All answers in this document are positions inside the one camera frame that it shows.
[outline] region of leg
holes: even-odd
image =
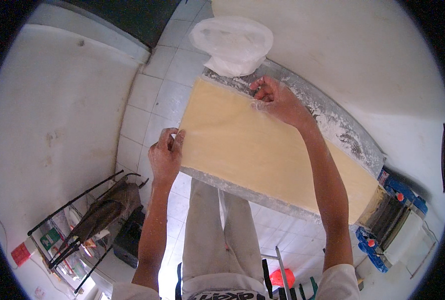
[[[264,282],[258,236],[247,200],[219,191],[219,201],[224,212],[224,237],[234,259],[231,272],[240,273]]]
[[[182,280],[226,273],[226,261],[218,189],[193,178],[184,237]]]

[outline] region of right hand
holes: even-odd
[[[261,87],[254,95],[256,101],[251,107],[264,111],[279,120],[298,127],[307,120],[314,120],[309,111],[284,83],[267,75],[262,76],[249,85],[251,90]]]

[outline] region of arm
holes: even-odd
[[[339,264],[353,264],[349,237],[349,205],[339,171],[315,119],[289,88],[271,77],[263,76],[253,82],[251,89],[261,87],[251,107],[264,111],[294,126],[306,144],[317,207],[326,231],[326,255],[323,271]]]
[[[132,280],[157,292],[159,269],[166,250],[167,200],[181,167],[185,132],[177,133],[177,128],[163,129],[159,141],[149,149],[154,181],[137,249],[139,264]]]

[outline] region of tile floor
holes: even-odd
[[[168,22],[148,64],[138,74],[121,127],[116,171],[137,172],[149,178],[140,190],[141,201],[147,206],[153,174],[148,159],[149,147],[155,143],[161,130],[178,127],[186,108],[191,87],[201,75],[209,56],[195,49],[188,35],[195,24],[212,17],[210,1],[181,1]],[[174,298],[177,282],[176,267],[182,261],[186,216],[189,209],[191,177],[179,173],[168,202],[167,245],[159,273],[161,297]],[[309,279],[320,277],[326,235],[321,225],[305,221],[251,203],[261,253],[275,255],[278,246],[284,265],[296,276]],[[354,265],[364,259],[351,233]],[[279,269],[277,261],[268,261],[269,272]]]

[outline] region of white plastic bag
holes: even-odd
[[[253,73],[273,46],[272,31],[251,19],[225,16],[203,20],[189,34],[193,46],[211,58],[204,65],[220,76]]]

